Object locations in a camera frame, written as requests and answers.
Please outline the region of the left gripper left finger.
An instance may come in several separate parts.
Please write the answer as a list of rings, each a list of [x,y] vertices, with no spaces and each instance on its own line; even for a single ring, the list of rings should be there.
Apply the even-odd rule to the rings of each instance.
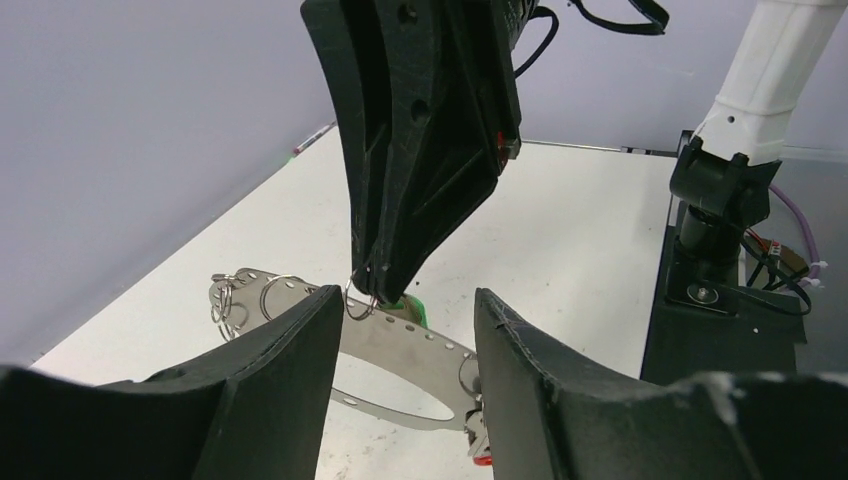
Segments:
[[[323,286],[271,322],[141,382],[1,370],[5,479],[311,479],[343,320]]]

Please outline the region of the green tagged key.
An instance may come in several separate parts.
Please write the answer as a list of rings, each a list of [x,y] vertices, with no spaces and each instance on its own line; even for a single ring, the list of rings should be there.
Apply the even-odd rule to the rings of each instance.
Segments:
[[[411,294],[402,295],[395,303],[385,303],[381,306],[381,309],[423,328],[428,327],[423,302]]]

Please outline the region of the red tagged key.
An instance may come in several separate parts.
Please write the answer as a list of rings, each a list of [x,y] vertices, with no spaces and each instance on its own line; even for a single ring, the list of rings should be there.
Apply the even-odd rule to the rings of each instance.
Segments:
[[[475,410],[468,415],[465,432],[469,442],[468,456],[473,463],[477,466],[491,466],[492,454],[488,430],[481,410]]]

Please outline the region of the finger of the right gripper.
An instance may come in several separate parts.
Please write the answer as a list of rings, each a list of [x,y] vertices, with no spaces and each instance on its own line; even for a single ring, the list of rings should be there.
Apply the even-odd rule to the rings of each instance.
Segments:
[[[391,137],[370,292],[395,301],[520,149],[520,1],[381,1]]]
[[[424,261],[412,231],[423,198],[414,165],[424,128],[410,95],[396,95],[391,54],[415,44],[421,1],[305,1],[300,15],[337,120],[350,200],[352,281],[368,295],[401,295]]]

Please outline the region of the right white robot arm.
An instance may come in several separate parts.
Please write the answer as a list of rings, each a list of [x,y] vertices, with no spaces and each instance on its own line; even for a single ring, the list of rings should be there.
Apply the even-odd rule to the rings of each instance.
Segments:
[[[671,190],[708,221],[685,250],[719,265],[767,213],[791,115],[843,1],[757,3]],[[394,303],[521,148],[511,54],[536,1],[306,1],[351,206],[351,282]]]

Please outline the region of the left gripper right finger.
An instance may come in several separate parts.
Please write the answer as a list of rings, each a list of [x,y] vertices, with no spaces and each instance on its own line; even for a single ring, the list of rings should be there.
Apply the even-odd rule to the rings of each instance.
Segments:
[[[843,479],[847,378],[609,369],[475,293],[483,417],[498,479]]]

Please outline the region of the metal crescent keyring plate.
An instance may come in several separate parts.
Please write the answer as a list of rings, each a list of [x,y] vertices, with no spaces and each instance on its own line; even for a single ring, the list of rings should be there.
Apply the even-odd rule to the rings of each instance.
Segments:
[[[276,318],[311,295],[315,285],[292,275],[242,268],[215,274],[209,289],[211,317],[225,340]],[[333,389],[332,400],[378,419],[422,431],[483,434],[483,402],[475,352],[394,313],[347,300],[343,308],[342,354],[383,369],[420,388],[451,412],[436,419],[402,412]]]

